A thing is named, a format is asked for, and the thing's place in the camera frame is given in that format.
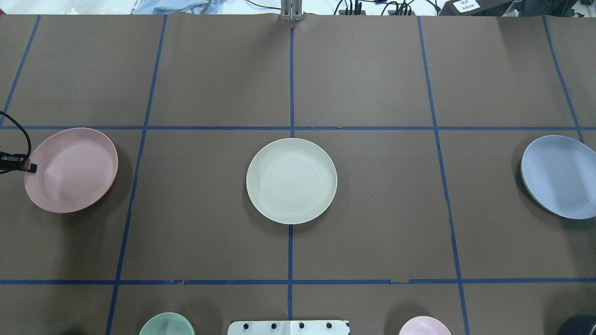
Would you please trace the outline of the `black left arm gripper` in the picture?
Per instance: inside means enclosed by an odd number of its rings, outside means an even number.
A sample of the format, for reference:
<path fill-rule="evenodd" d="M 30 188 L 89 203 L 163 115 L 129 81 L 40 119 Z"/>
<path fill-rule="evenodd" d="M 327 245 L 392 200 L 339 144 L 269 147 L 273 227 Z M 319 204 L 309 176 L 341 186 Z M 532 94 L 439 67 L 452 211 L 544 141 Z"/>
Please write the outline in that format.
<path fill-rule="evenodd" d="M 38 165 L 27 162 L 26 154 L 9 154 L 2 151 L 0 153 L 0 174 L 6 174 L 15 170 L 35 174 Z"/>

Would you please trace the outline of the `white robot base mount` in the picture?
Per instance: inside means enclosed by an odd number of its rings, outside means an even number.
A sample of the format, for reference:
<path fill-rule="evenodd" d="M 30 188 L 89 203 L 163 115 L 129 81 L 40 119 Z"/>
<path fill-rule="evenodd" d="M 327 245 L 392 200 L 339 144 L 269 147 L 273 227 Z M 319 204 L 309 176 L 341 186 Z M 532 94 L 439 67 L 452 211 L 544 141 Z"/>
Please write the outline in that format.
<path fill-rule="evenodd" d="M 349 335 L 343 320 L 240 321 L 230 323 L 228 335 Z"/>

